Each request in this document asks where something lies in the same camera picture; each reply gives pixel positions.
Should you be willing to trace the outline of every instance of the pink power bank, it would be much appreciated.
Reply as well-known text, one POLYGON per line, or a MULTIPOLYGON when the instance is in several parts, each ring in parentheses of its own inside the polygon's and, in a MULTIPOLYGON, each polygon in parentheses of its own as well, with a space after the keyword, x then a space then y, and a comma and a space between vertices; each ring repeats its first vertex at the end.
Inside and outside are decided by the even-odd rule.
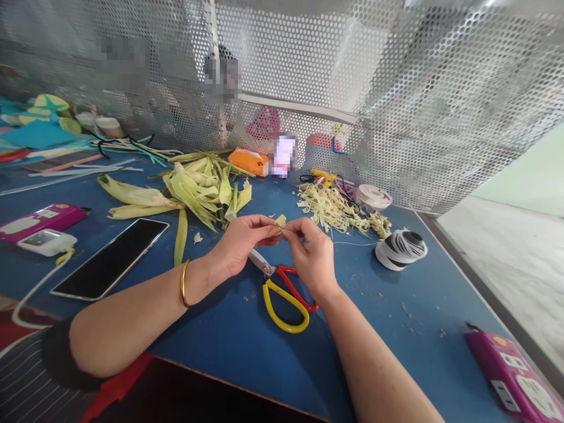
POLYGON ((506 338, 468 324, 466 341, 510 416, 532 423, 563 423, 564 408, 506 338))
POLYGON ((54 203, 35 213, 20 217, 0 227, 0 239, 16 244, 43 229, 63 232, 75 223, 84 220, 90 209, 54 203))

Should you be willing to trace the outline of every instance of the perforated metal sheet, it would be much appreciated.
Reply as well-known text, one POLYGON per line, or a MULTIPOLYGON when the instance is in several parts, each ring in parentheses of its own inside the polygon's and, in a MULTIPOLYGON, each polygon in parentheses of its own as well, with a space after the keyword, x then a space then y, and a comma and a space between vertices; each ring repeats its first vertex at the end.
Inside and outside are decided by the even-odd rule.
POLYGON ((346 155, 337 155, 306 142, 334 122, 280 110, 280 130, 298 136, 299 166, 439 214, 564 120, 561 1, 216 3, 212 27, 199 0, 2 2, 1 92, 95 103, 128 131, 184 149, 219 147, 224 119, 231 145, 265 151, 246 131, 261 106, 220 107, 204 95, 214 29, 246 92, 360 116, 338 136, 346 155))

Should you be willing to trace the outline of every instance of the striped clothing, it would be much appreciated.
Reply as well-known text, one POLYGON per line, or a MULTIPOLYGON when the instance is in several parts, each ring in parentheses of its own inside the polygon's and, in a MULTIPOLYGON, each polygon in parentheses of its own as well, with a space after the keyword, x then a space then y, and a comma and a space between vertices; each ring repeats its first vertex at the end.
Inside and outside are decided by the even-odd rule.
MULTIPOLYGON (((0 359, 0 423, 78 422, 96 398, 96 390, 62 384, 64 378, 58 373, 68 370, 56 368, 48 357, 49 353, 65 357, 66 350, 70 354, 65 328, 70 321, 65 323, 57 326, 67 331, 66 338, 59 335, 50 351, 45 349, 45 338, 52 328, 33 333, 0 359)), ((69 367, 80 372, 74 360, 69 367)))

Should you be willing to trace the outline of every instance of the gray floor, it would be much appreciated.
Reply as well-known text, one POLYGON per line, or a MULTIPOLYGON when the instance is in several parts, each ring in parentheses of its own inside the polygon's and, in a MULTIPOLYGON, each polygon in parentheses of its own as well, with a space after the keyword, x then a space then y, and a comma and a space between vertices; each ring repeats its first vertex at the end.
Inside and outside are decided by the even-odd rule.
POLYGON ((438 222, 564 372, 564 219, 468 197, 438 222))

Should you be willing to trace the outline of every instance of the white charger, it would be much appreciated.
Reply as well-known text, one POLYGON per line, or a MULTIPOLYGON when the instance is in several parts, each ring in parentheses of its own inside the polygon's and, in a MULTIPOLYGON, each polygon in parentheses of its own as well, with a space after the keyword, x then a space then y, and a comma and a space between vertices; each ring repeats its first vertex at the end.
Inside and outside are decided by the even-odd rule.
POLYGON ((18 247, 42 256, 52 257, 64 253, 76 244, 78 239, 72 235, 52 229, 43 229, 18 241, 18 247))

